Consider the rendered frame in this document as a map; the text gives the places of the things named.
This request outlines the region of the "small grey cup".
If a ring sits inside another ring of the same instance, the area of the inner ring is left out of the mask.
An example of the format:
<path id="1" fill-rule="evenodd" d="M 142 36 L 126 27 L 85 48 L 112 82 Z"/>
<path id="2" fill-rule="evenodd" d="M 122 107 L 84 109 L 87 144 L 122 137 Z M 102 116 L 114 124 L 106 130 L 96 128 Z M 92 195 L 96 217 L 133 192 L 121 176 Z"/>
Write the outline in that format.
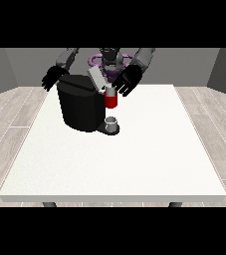
<path id="1" fill-rule="evenodd" d="M 117 129 L 117 120 L 115 117 L 107 117 L 105 119 L 106 131 L 114 132 Z"/>

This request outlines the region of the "red pod holder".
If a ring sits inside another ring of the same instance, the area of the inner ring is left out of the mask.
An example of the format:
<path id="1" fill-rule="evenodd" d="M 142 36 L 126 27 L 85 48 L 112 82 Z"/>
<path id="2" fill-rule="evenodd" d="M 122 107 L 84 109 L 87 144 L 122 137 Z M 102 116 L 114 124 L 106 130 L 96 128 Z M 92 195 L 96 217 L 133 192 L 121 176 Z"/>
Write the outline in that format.
<path id="1" fill-rule="evenodd" d="M 114 94 L 113 96 L 108 96 L 107 94 L 104 94 L 104 100 L 105 107 L 108 109 L 113 109 L 117 106 L 117 94 Z"/>

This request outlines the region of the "pale grey machine lid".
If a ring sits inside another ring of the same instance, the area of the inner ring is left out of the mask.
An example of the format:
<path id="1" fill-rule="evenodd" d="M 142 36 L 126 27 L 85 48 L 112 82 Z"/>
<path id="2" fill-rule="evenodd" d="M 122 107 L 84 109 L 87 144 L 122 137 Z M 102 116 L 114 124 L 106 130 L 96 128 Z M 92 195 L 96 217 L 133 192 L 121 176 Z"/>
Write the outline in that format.
<path id="1" fill-rule="evenodd" d="M 98 66 L 93 66 L 89 68 L 87 70 L 87 73 L 98 92 L 103 91 L 106 88 L 107 82 Z"/>

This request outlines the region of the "black coffee machine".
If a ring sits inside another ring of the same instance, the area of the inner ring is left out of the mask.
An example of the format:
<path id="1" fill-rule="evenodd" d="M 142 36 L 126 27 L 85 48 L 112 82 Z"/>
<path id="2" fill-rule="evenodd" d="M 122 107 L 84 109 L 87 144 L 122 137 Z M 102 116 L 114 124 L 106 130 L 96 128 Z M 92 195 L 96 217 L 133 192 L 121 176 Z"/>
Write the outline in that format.
<path id="1" fill-rule="evenodd" d="M 106 122 L 106 96 L 96 90 L 91 78 L 63 75 L 57 91 L 64 122 L 78 131 L 100 131 L 107 135 L 119 133 L 119 125 Z"/>

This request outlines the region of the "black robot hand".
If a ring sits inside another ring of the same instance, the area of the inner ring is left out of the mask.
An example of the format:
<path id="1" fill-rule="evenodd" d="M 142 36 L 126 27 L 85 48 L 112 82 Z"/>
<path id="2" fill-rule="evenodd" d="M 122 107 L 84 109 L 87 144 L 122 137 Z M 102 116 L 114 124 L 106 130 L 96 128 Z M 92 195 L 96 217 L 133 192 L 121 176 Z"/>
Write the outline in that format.
<path id="1" fill-rule="evenodd" d="M 42 87 L 49 92 L 52 87 L 59 81 L 59 79 L 66 75 L 69 71 L 59 66 L 53 66 L 42 79 Z"/>
<path id="2" fill-rule="evenodd" d="M 128 65 L 112 83 L 115 88 L 124 97 L 138 85 L 142 78 L 141 67 L 138 65 Z"/>

